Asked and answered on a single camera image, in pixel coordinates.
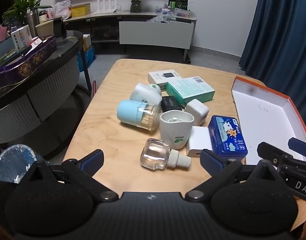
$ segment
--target white power adapter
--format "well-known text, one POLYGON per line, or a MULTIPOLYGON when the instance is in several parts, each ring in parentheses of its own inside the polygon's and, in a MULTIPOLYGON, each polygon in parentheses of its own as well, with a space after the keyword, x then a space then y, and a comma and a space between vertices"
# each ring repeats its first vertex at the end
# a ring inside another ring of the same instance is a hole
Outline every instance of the white power adapter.
POLYGON ((200 126, 205 122, 205 119, 210 110, 206 105, 204 105, 197 99, 193 99, 192 101, 187 103, 184 111, 194 116, 195 126, 200 126))
POLYGON ((186 143, 186 154, 189 157, 200 157, 203 149, 212 151, 209 129, 207 127, 193 126, 191 136, 186 143))

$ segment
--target glass bottle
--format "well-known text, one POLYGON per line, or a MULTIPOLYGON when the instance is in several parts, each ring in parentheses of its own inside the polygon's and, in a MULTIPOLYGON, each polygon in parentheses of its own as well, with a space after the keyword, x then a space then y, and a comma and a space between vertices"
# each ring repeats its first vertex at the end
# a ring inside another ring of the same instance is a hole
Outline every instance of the glass bottle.
POLYGON ((189 168, 192 163, 191 157, 180 155, 179 151, 173 150, 161 140, 150 138, 146 141, 140 158, 141 165, 151 169, 163 170, 166 166, 189 168))

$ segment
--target tv stand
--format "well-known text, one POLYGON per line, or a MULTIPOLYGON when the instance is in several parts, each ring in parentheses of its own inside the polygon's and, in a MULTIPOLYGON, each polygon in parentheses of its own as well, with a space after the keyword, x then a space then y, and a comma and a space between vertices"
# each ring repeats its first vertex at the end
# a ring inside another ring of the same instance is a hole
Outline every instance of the tv stand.
POLYGON ((193 43, 197 19, 176 17, 169 23, 147 22, 154 12, 88 14, 65 20, 67 30, 91 34, 92 43, 154 45, 183 50, 183 62, 190 64, 188 50, 193 43))

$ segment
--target green box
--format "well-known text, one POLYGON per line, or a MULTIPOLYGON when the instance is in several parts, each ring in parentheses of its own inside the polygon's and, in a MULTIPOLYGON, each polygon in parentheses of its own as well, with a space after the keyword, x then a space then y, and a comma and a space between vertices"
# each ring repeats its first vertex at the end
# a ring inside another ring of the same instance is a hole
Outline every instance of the green box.
POLYGON ((182 10, 188 10, 189 0, 169 0, 168 8, 171 10, 175 10, 175 8, 179 8, 182 10))
POLYGON ((170 96, 175 96, 182 106, 193 99, 204 103, 213 99, 215 90, 200 77, 183 78, 169 81, 166 84, 166 92, 170 96))

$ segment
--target blue curtain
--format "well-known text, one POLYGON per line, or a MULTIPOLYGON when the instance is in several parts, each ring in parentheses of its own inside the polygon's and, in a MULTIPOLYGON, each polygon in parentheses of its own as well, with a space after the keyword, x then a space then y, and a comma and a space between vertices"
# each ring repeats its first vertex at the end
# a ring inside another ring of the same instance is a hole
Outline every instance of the blue curtain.
POLYGON ((290 96, 306 124, 306 0, 258 0, 240 67, 290 96))

